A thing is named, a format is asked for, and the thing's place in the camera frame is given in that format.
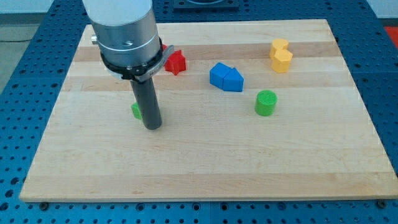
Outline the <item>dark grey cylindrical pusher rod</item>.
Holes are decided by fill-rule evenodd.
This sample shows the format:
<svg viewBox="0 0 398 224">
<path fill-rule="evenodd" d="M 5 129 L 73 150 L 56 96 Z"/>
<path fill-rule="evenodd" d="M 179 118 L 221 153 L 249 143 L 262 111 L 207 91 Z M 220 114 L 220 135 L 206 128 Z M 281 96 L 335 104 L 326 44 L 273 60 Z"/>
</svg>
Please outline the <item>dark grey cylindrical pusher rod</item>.
<svg viewBox="0 0 398 224">
<path fill-rule="evenodd" d="M 159 128 L 162 125 L 162 118 L 153 80 L 150 78 L 143 82 L 137 80 L 130 82 L 144 126 L 149 130 Z"/>
</svg>

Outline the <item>black mounting ring flange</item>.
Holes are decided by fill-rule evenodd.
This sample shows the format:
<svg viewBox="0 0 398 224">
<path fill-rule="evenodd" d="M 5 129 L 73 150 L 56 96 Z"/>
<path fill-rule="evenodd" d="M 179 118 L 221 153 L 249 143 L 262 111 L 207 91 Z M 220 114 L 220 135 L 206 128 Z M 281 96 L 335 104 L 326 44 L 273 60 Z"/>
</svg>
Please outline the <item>black mounting ring flange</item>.
<svg viewBox="0 0 398 224">
<path fill-rule="evenodd" d="M 115 78 L 120 80 L 137 80 L 139 82 L 152 78 L 166 63 L 167 59 L 174 53 L 174 45 L 169 45 L 164 51 L 162 48 L 162 40 L 160 41 L 160 50 L 156 56 L 147 63 L 143 63 L 136 67 L 120 67 L 112 64 L 106 59 L 103 53 L 100 53 L 101 59 L 108 69 L 108 72 Z"/>
</svg>

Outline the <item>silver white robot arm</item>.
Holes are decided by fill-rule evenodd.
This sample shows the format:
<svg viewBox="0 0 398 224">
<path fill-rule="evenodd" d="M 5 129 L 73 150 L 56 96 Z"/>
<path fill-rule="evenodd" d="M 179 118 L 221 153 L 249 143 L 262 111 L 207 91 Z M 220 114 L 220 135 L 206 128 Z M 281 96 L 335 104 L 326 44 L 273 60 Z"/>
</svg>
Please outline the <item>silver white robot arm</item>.
<svg viewBox="0 0 398 224">
<path fill-rule="evenodd" d="M 174 47 L 159 37 L 151 0 L 83 0 L 95 32 L 91 38 L 116 78 L 131 83 L 147 129 L 162 125 L 152 77 L 165 65 Z"/>
</svg>

